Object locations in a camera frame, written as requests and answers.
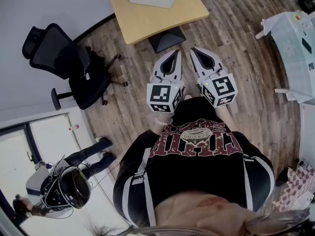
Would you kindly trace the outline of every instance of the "office chair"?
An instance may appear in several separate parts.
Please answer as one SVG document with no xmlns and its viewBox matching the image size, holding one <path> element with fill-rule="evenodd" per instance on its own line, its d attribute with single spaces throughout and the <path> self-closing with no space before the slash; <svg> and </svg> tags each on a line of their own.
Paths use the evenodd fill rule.
<svg viewBox="0 0 315 236">
<path fill-rule="evenodd" d="M 107 105 L 103 93 L 110 83 L 127 87 L 128 82 L 118 83 L 111 79 L 109 67 L 121 55 L 115 55 L 108 64 L 90 47 L 76 45 L 57 25 L 46 29 L 32 27 L 22 47 L 23 56 L 30 60 L 30 66 L 51 72 L 62 79 L 69 78 L 71 92 L 57 94 L 51 91 L 56 110 L 61 108 L 60 99 L 73 96 L 80 109 L 86 109 L 101 98 Z"/>
</svg>

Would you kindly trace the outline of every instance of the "black pants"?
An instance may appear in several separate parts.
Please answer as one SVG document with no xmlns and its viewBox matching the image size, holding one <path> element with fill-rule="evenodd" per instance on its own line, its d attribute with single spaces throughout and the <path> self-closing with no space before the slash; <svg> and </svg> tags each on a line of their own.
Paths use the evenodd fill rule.
<svg viewBox="0 0 315 236">
<path fill-rule="evenodd" d="M 113 143 L 108 139 L 100 139 L 98 143 L 66 157 L 65 161 L 69 165 L 79 166 L 84 160 L 111 146 L 112 144 Z M 115 161 L 115 159 L 116 157 L 113 154 L 105 153 L 99 162 L 92 164 L 90 167 L 84 168 L 82 172 L 85 177 L 89 179 L 95 174 L 105 170 L 112 162 Z"/>
</svg>

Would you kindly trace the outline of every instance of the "bracelet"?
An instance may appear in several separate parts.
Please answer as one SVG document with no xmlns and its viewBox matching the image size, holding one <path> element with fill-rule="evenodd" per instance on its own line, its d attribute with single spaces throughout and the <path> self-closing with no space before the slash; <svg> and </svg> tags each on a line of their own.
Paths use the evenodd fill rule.
<svg viewBox="0 0 315 236">
<path fill-rule="evenodd" d="M 173 118 L 171 118 L 171 120 L 170 120 L 169 122 L 160 122 L 160 121 L 158 120 L 158 118 L 156 117 L 156 123 L 157 123 L 158 125 L 166 126 L 166 125 L 168 125 L 168 124 L 172 124 L 172 123 L 173 123 Z"/>
</svg>

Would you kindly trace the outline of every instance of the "table top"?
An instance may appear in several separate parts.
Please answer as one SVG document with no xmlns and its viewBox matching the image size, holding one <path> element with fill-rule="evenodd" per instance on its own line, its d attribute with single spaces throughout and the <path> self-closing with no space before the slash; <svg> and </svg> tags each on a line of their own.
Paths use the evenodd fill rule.
<svg viewBox="0 0 315 236">
<path fill-rule="evenodd" d="M 161 31 L 209 16 L 201 0 L 175 0 L 172 8 L 110 0 L 126 44 L 134 44 Z"/>
</svg>

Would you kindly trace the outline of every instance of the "checkered cloth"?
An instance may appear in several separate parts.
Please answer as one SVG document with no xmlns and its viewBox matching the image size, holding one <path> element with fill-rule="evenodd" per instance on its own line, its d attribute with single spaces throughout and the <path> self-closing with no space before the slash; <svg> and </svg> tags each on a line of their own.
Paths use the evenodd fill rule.
<svg viewBox="0 0 315 236">
<path fill-rule="evenodd" d="M 280 200 L 272 203 L 279 211 L 291 210 L 295 200 L 304 192 L 312 192 L 315 188 L 315 170 L 308 165 L 306 169 L 300 167 L 296 172 L 289 168 L 287 172 L 288 187 L 283 191 Z"/>
</svg>

